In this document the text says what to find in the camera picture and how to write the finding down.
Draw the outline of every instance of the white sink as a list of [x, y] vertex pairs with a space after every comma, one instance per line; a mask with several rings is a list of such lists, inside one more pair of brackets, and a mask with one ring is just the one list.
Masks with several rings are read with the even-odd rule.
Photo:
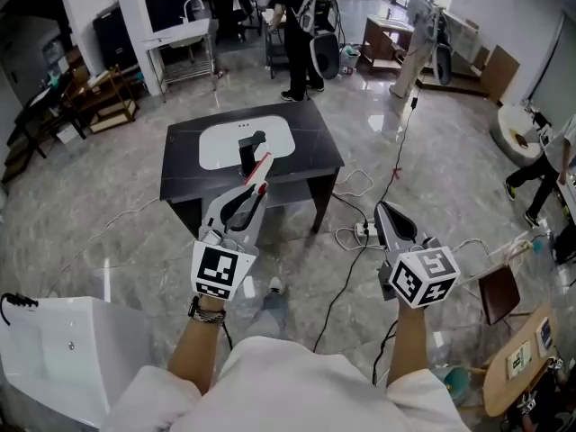
[[146, 321], [137, 310], [94, 298], [4, 301], [0, 355], [8, 382], [47, 407], [99, 428], [143, 365]]
[[266, 152], [270, 152], [274, 158], [282, 158], [296, 149], [288, 121], [278, 115], [232, 121], [211, 126], [202, 132], [200, 166], [212, 170], [240, 165], [238, 141], [253, 136], [256, 131], [266, 134], [266, 142], [260, 144], [254, 154], [256, 162]]

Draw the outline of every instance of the person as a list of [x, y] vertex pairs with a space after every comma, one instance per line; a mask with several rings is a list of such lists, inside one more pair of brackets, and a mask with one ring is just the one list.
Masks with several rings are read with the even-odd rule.
[[317, 355], [278, 339], [285, 336], [288, 303], [277, 277], [212, 385], [220, 325], [200, 317], [223, 307], [224, 301], [201, 297], [202, 315], [186, 325], [167, 371], [141, 368], [101, 431], [468, 430], [446, 387], [427, 369], [424, 310], [400, 300], [382, 393], [343, 355]]
[[[551, 357], [548, 369], [542, 375], [531, 393], [524, 393], [507, 412], [511, 426], [518, 426], [524, 432], [554, 432], [564, 426], [556, 416], [570, 413], [576, 407], [576, 370], [568, 376], [563, 371], [560, 359]], [[535, 405], [530, 409], [531, 400]]]
[[557, 132], [550, 142], [544, 146], [544, 152], [532, 165], [520, 168], [516, 173], [508, 176], [504, 187], [508, 198], [516, 200], [516, 189], [528, 179], [543, 176], [544, 180], [536, 192], [530, 208], [524, 213], [524, 219], [531, 227], [538, 226], [538, 213], [546, 198], [554, 189], [556, 181], [566, 184], [568, 165], [576, 155], [576, 115], [573, 115], [562, 129]]
[[427, 35], [432, 5], [428, 0], [410, 0], [406, 8], [408, 23], [414, 26], [412, 40], [406, 52], [400, 76], [390, 91], [402, 98], [410, 96], [420, 72], [432, 56], [435, 42]]
[[296, 14], [304, 0], [274, 0], [274, 17], [270, 28], [278, 28], [282, 17], [286, 14], [284, 26], [284, 46], [290, 64], [290, 89], [282, 91], [280, 97], [285, 101], [302, 101], [306, 89], [318, 92], [324, 91], [324, 79], [318, 74], [312, 63], [310, 42], [312, 36], [298, 24]]

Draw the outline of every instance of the sneaker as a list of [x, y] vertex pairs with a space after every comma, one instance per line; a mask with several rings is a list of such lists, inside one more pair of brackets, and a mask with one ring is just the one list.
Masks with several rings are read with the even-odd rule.
[[524, 219], [528, 221], [528, 224], [530, 224], [530, 227], [532, 228], [540, 225], [538, 224], [538, 219], [534, 218], [528, 211], [524, 213]]
[[280, 93], [280, 97], [281, 97], [282, 99], [284, 99], [285, 101], [292, 102], [292, 103], [295, 103], [296, 101], [301, 101], [301, 100], [303, 99], [303, 98], [302, 98], [302, 99], [296, 99], [295, 97], [293, 97], [293, 96], [292, 96], [292, 93], [290, 92], [290, 90], [288, 90], [288, 91], [282, 91], [282, 92]]
[[272, 277], [270, 284], [268, 285], [269, 293], [284, 294], [284, 283], [278, 277]]
[[504, 187], [506, 188], [506, 195], [508, 196], [508, 198], [512, 202], [515, 202], [516, 201], [516, 187], [512, 187], [510, 184], [508, 184], [507, 181], [504, 181]]
[[310, 83], [310, 81], [306, 81], [306, 87], [309, 90], [318, 91], [319, 93], [322, 93], [324, 91], [324, 84], [322, 84], [322, 86], [320, 86], [320, 87], [317, 87], [317, 86], [314, 86], [312, 83]]

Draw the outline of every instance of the forearm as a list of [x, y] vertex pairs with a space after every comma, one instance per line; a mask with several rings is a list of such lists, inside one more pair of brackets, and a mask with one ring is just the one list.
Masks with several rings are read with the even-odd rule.
[[275, 31], [282, 22], [282, 17], [284, 16], [284, 7], [281, 4], [277, 4], [274, 7], [274, 16], [270, 22], [270, 28]]
[[411, 309], [401, 298], [398, 327], [387, 385], [406, 374], [428, 368], [423, 309]]
[[522, 430], [524, 432], [535, 432], [536, 426], [532, 422], [529, 414], [522, 415]]
[[[208, 311], [221, 311], [224, 301], [203, 296], [200, 306]], [[190, 319], [168, 362], [170, 373], [194, 383], [202, 395], [212, 383], [219, 332], [220, 325]]]

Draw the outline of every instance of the bracelet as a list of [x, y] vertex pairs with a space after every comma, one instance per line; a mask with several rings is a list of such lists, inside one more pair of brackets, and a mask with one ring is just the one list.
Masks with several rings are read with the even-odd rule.
[[192, 303], [190, 304], [190, 309], [188, 311], [188, 317], [200, 321], [201, 323], [212, 323], [216, 325], [221, 325], [224, 323], [224, 319], [226, 318], [226, 311], [214, 311], [214, 310], [207, 310], [200, 307], [200, 298], [198, 296], [194, 296], [192, 299]]

